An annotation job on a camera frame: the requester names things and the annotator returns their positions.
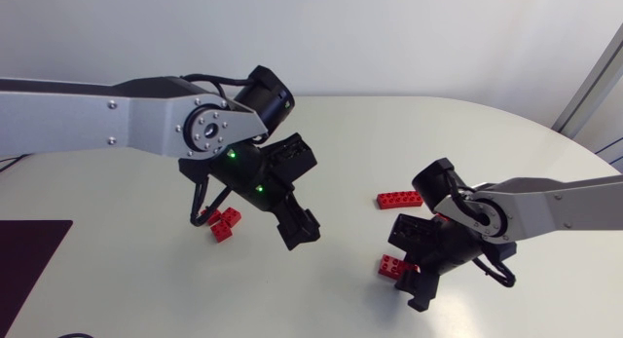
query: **aluminum arm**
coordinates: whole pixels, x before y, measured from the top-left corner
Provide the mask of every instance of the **aluminum arm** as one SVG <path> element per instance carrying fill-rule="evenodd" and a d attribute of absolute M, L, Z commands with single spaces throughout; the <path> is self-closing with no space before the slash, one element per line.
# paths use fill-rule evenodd
<path fill-rule="evenodd" d="M 463 194 L 468 207 L 487 215 L 488 225 L 465 215 L 448 196 L 435 208 L 492 244 L 505 244 L 557 230 L 623 230 L 623 175 L 559 182 L 513 178 Z"/>
<path fill-rule="evenodd" d="M 0 156 L 131 147 L 204 160 L 267 131 L 255 111 L 176 77 L 112 87 L 0 79 Z"/>

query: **black cable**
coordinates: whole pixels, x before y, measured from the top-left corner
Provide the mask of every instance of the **black cable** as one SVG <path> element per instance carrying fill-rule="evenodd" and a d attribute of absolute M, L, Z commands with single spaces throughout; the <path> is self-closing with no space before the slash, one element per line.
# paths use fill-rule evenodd
<path fill-rule="evenodd" d="M 205 200 L 208 181 L 209 177 L 206 177 L 202 183 L 197 183 L 195 185 L 195 195 L 193 196 L 193 206 L 191 207 L 191 223 L 195 226 L 201 226 L 201 224 L 196 224 L 196 220 L 198 220 L 197 214 L 199 213 L 199 209 L 202 207 L 203 201 Z"/>
<path fill-rule="evenodd" d="M 247 85 L 252 85 L 255 82 L 255 80 L 253 79 L 230 79 L 230 78 L 224 78 L 221 76 L 205 75 L 205 74 L 190 74 L 190 75 L 182 76 L 182 79 L 188 82 L 207 81 L 207 82 L 217 83 L 220 85 L 229 85 L 229 86 L 247 86 Z"/>
<path fill-rule="evenodd" d="M 471 188 L 471 187 L 467 187 L 467 186 L 457 186 L 457 188 L 459 188 L 459 190 L 465 190 L 465 191 L 469 191 L 471 193 L 476 193 L 476 190 Z"/>
<path fill-rule="evenodd" d="M 606 150 L 606 149 L 610 148 L 611 146 L 615 145 L 616 143 L 618 143 L 618 142 L 619 142 L 619 141 L 621 141 L 621 140 L 623 140 L 623 137 L 621 137 L 621 138 L 619 138 L 619 139 L 615 140 L 614 142 L 612 142 L 612 143 L 608 144 L 606 147 L 604 147 L 604 148 L 602 148 L 602 149 L 598 150 L 597 152 L 595 152 L 595 154 L 600 154 L 600 153 L 602 153 L 604 150 Z"/>
<path fill-rule="evenodd" d="M 12 167 L 13 165 L 19 163 L 20 160 L 26 158 L 27 156 L 29 156 L 30 154 L 23 154 L 20 155 L 19 157 L 16 158 L 10 158 L 10 159 L 4 159 L 1 162 L 6 162 L 6 161 L 10 161 L 12 160 L 12 162 L 8 163 L 7 165 L 5 165 L 4 167 L 0 168 L 0 172 L 4 172 L 6 169 Z"/>
<path fill-rule="evenodd" d="M 476 264 L 476 266 L 478 266 L 481 270 L 483 270 L 485 272 L 485 275 L 491 276 L 492 279 L 496 280 L 501 285 L 508 288 L 515 285 L 515 275 L 513 275 L 510 269 L 508 269 L 506 265 L 502 264 L 501 262 L 493 264 L 495 268 L 501 272 L 501 274 L 496 273 L 490 267 L 485 265 L 485 263 L 479 258 L 475 258 L 474 260 L 472 260 L 472 262 Z"/>
<path fill-rule="evenodd" d="M 216 209 L 219 208 L 221 204 L 223 204 L 223 202 L 225 201 L 227 196 L 230 195 L 230 193 L 232 193 L 232 189 L 229 186 L 225 187 L 221 191 L 221 193 L 219 193 L 216 199 L 214 199 L 214 202 L 212 202 L 212 204 L 209 207 L 205 208 L 205 213 L 203 215 L 200 215 L 197 219 L 195 219 L 194 222 L 191 221 L 193 225 L 201 226 L 202 224 L 204 224 L 205 221 L 207 221 L 207 219 L 210 218 L 210 216 L 212 216 L 214 211 L 216 211 Z"/>
<path fill-rule="evenodd" d="M 93 337 L 85 333 L 69 333 L 69 334 L 62 335 L 58 338 L 93 338 Z"/>
<path fill-rule="evenodd" d="M 10 161 L 10 160 L 15 160 L 15 159 L 17 159 L 17 158 L 19 158 L 19 157 L 14 157 L 14 158 L 7 158 L 7 159 L 3 159 L 3 160 L 1 160 L 1 161 L 0 161 L 0 163 L 8 162 L 8 161 Z"/>
<path fill-rule="evenodd" d="M 457 182 L 450 176 L 450 174 L 446 171 L 446 183 L 448 184 L 448 188 L 450 189 L 450 196 L 452 197 L 453 202 L 457 205 L 458 209 L 464 213 L 465 215 L 473 218 L 478 223 L 483 225 L 487 224 L 487 220 L 479 214 L 478 212 L 472 210 L 471 207 L 468 207 L 460 193 L 458 192 Z"/>
<path fill-rule="evenodd" d="M 623 156 L 620 156 L 620 157 L 616 158 L 615 160 L 611 161 L 610 164 L 612 165 L 612 164 L 620 161 L 621 159 L 623 159 Z"/>

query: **metal frame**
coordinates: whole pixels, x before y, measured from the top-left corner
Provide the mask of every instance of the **metal frame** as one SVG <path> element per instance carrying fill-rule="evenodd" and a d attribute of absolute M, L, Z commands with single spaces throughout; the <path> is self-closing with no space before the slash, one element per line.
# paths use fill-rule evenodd
<path fill-rule="evenodd" d="M 574 138 L 623 76 L 623 24 L 552 130 Z"/>

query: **red lego brick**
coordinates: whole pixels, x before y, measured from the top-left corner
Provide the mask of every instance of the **red lego brick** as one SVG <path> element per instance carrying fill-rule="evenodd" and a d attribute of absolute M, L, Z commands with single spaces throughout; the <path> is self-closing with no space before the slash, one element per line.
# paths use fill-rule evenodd
<path fill-rule="evenodd" d="M 420 207 L 422 200 L 420 193 L 416 191 L 392 192 L 378 195 L 377 203 L 381 209 L 393 207 Z"/>
<path fill-rule="evenodd" d="M 223 211 L 221 214 L 221 220 L 229 227 L 234 227 L 241 219 L 242 215 L 240 212 L 232 207 L 228 207 L 227 210 Z"/>
<path fill-rule="evenodd" d="M 411 269 L 417 270 L 418 266 L 384 254 L 381 259 L 381 266 L 379 266 L 379 274 L 398 281 L 403 272 Z"/>
<path fill-rule="evenodd" d="M 213 225 L 210 227 L 210 230 L 212 230 L 212 234 L 217 243 L 221 243 L 232 236 L 232 229 L 225 222 L 219 222 Z"/>
<path fill-rule="evenodd" d="M 202 210 L 202 215 L 205 214 L 207 210 L 204 209 Z M 208 226 L 212 226 L 215 223 L 217 223 L 219 220 L 221 219 L 221 211 L 219 211 L 218 209 L 214 210 L 214 212 L 212 212 L 212 214 L 210 215 L 210 217 L 207 219 L 207 221 L 205 221 L 205 223 Z"/>

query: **cable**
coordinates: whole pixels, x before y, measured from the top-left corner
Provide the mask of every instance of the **cable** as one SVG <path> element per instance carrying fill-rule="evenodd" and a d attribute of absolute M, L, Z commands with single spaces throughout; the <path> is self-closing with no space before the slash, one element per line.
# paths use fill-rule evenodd
<path fill-rule="evenodd" d="M 1 161 L 0 161 L 0 163 L 8 162 L 8 161 L 10 161 L 10 160 L 15 160 L 15 159 L 17 159 L 17 158 L 19 158 L 19 157 L 14 157 L 14 158 L 7 158 L 7 159 L 3 159 L 3 160 L 1 160 Z"/>
<path fill-rule="evenodd" d="M 459 190 L 464 190 L 464 191 L 469 191 L 471 193 L 476 193 L 476 190 L 471 188 L 471 187 L 467 187 L 467 186 L 457 186 L 457 188 L 459 188 Z"/>
<path fill-rule="evenodd" d="M 10 162 L 7 165 L 5 165 L 4 167 L 0 168 L 0 172 L 4 172 L 6 169 L 8 169 L 8 168 L 12 167 L 13 165 L 19 163 L 20 160 L 26 158 L 29 155 L 30 154 L 23 154 L 23 155 L 20 155 L 19 157 L 16 157 L 16 158 L 9 158 L 9 159 L 4 159 L 4 160 L 0 161 L 0 162 L 7 162 L 7 161 L 12 160 L 12 162 Z"/>
<path fill-rule="evenodd" d="M 93 337 L 85 333 L 69 333 L 69 334 L 62 335 L 58 338 L 93 338 Z"/>
<path fill-rule="evenodd" d="M 615 160 L 611 161 L 610 164 L 612 165 L 612 164 L 620 161 L 621 159 L 623 159 L 623 156 L 620 156 L 620 157 L 616 158 Z"/>
<path fill-rule="evenodd" d="M 482 216 L 482 214 L 479 214 L 478 212 L 472 210 L 471 207 L 469 207 L 465 203 L 460 193 L 458 192 L 457 182 L 450 176 L 447 171 L 445 171 L 445 175 L 446 183 L 448 184 L 448 188 L 450 189 L 450 196 L 452 197 L 453 202 L 455 202 L 455 204 L 457 205 L 458 209 L 465 215 L 473 218 L 478 223 L 486 225 L 487 220 Z"/>
<path fill-rule="evenodd" d="M 181 78 L 188 82 L 196 82 L 196 81 L 209 82 L 210 84 L 214 85 L 216 90 L 218 90 L 218 94 L 222 96 L 223 98 L 226 98 L 226 97 L 225 97 L 225 91 L 223 90 L 223 87 L 221 85 L 247 86 L 255 82 L 255 80 L 253 79 L 230 79 L 230 78 L 224 78 L 221 76 L 205 75 L 205 74 L 190 74 L 190 75 L 181 76 Z"/>
<path fill-rule="evenodd" d="M 595 154 L 600 154 L 600 153 L 602 153 L 604 150 L 606 150 L 606 149 L 610 148 L 611 146 L 613 146 L 614 144 L 618 143 L 618 142 L 619 142 L 619 141 L 621 141 L 621 140 L 623 140 L 623 137 L 621 137 L 621 138 L 619 138 L 619 139 L 615 140 L 614 142 L 612 142 L 612 143 L 608 144 L 606 147 L 604 147 L 604 148 L 602 148 L 602 149 L 598 150 L 597 152 L 595 152 Z"/>
<path fill-rule="evenodd" d="M 485 272 L 485 275 L 491 276 L 492 279 L 498 281 L 501 285 L 508 288 L 515 285 L 515 275 L 513 275 L 510 269 L 508 269 L 506 265 L 502 264 L 501 262 L 498 264 L 493 264 L 495 268 L 501 272 L 501 274 L 496 273 L 490 267 L 485 265 L 485 263 L 479 258 L 475 258 L 474 260 L 472 260 L 472 262 L 476 264 L 476 266 L 478 266 L 481 270 L 483 270 Z"/>

